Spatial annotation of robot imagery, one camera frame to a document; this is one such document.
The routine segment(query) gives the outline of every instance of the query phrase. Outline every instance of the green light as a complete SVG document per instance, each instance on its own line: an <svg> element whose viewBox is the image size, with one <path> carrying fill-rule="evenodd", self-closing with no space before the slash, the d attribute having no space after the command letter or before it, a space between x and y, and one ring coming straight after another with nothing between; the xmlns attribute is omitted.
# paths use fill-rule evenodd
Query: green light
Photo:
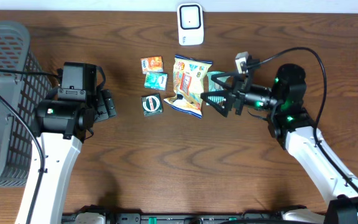
<svg viewBox="0 0 358 224"><path fill-rule="evenodd" d="M264 103L261 102L261 101L256 101L255 106L256 106L256 107L264 106Z"/></svg>

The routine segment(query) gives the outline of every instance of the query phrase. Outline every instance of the teal packet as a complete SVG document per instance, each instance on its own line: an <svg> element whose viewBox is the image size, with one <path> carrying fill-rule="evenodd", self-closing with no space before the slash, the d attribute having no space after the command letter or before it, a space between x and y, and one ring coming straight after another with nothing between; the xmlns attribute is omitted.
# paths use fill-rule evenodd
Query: teal packet
<svg viewBox="0 0 358 224"><path fill-rule="evenodd" d="M167 87L167 78L168 74L166 73L147 72L144 87L154 90L165 90Z"/></svg>
<svg viewBox="0 0 358 224"><path fill-rule="evenodd" d="M207 72L206 75L208 76L208 91L224 90L223 87L221 87L220 85L218 85L216 82L212 81L212 79L211 79L211 76L220 74L220 73L223 73L223 72L217 72L217 71ZM218 80L220 80L222 82L226 82L227 78L229 78L229 77L219 77ZM208 98L221 106L223 105L223 100L224 100L223 96L209 96Z"/></svg>

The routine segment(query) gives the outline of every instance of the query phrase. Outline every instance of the red label on bag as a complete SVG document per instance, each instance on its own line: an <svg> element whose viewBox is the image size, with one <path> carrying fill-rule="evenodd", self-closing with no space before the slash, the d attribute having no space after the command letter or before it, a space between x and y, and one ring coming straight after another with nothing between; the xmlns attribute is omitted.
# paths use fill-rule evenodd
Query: red label on bag
<svg viewBox="0 0 358 224"><path fill-rule="evenodd" d="M180 82L180 89L189 95L189 86L191 83L191 76L183 74Z"/></svg>

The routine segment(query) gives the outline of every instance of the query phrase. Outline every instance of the white logo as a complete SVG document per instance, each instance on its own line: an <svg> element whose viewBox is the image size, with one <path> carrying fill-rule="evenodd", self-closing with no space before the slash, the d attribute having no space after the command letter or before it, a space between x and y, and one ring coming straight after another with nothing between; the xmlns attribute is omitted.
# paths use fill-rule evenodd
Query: white logo
<svg viewBox="0 0 358 224"><path fill-rule="evenodd" d="M147 112L154 112L156 111L158 108L160 107L160 100L158 100L157 97L155 96L148 96L146 97L146 101L143 102L143 108L147 111Z"/></svg>

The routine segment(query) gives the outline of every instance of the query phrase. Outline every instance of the chip bag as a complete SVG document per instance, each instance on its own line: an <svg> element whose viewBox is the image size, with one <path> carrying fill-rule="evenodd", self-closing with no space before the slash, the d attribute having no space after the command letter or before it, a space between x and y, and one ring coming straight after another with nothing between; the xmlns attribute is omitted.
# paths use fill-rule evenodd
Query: chip bag
<svg viewBox="0 0 358 224"><path fill-rule="evenodd" d="M212 61L196 61L175 55L173 65L173 91L175 96L164 99L173 109L201 118L201 94L204 77Z"/></svg>

